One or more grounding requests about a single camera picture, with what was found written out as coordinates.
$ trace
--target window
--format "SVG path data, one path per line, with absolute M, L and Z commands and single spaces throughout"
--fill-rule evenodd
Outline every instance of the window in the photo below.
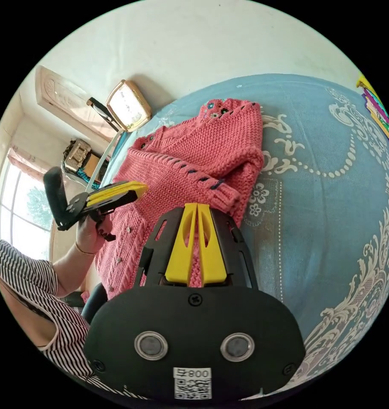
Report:
M 8 164 L 0 198 L 0 239 L 28 257 L 48 259 L 51 226 L 44 185 Z

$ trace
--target yellow object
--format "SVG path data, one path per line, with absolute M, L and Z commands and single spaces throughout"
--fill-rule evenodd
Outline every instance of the yellow object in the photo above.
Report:
M 387 136 L 387 138 L 389 139 L 389 132 L 388 130 L 382 125 L 381 121 L 378 119 L 378 117 L 371 112 L 371 117 L 372 119 L 378 124 L 378 126 L 383 130 L 383 133 Z
M 224 282 L 227 273 L 210 207 L 208 204 L 199 204 L 197 210 L 199 215 L 199 254 L 202 285 Z
M 362 74 L 359 80 L 357 81 L 357 88 L 359 88 L 360 86 L 363 88 L 369 89 L 379 99 L 379 101 L 381 101 L 381 99 L 378 97 L 375 90 L 372 88 L 372 85 L 368 82 L 368 80 Z
M 101 191 L 98 190 L 96 193 L 92 193 L 91 195 L 89 195 L 87 207 L 104 202 L 105 200 L 111 199 L 116 195 L 127 193 L 130 190 L 134 190 L 136 192 L 136 195 L 138 196 L 138 199 L 140 199 L 142 195 L 148 190 L 148 186 L 144 183 L 132 181 L 125 182 L 121 185 L 110 187 Z
M 197 203 L 185 205 L 179 230 L 166 269 L 166 280 L 179 284 L 189 285 L 192 272 L 193 248 L 195 246 Z

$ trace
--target pink knitted sweater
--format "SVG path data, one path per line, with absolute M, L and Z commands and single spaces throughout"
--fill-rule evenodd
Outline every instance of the pink knitted sweater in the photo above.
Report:
M 257 103 L 211 100 L 197 117 L 135 141 L 114 182 L 136 180 L 149 189 L 111 215 L 116 240 L 95 258 L 108 299 L 133 286 L 143 245 L 162 214 L 207 203 L 240 226 L 263 167 L 262 130 Z M 190 285 L 200 286 L 197 251 Z

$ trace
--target wooden door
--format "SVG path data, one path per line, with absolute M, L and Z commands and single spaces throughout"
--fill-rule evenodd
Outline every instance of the wooden door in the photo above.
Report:
M 107 142 L 115 137 L 116 131 L 87 105 L 91 95 L 44 66 L 35 71 L 35 93 L 38 105 L 88 138 L 91 133 Z

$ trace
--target qr code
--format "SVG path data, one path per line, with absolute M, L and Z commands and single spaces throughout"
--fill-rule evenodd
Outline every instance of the qr code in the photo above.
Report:
M 176 379 L 174 380 L 176 399 L 211 399 L 211 379 Z

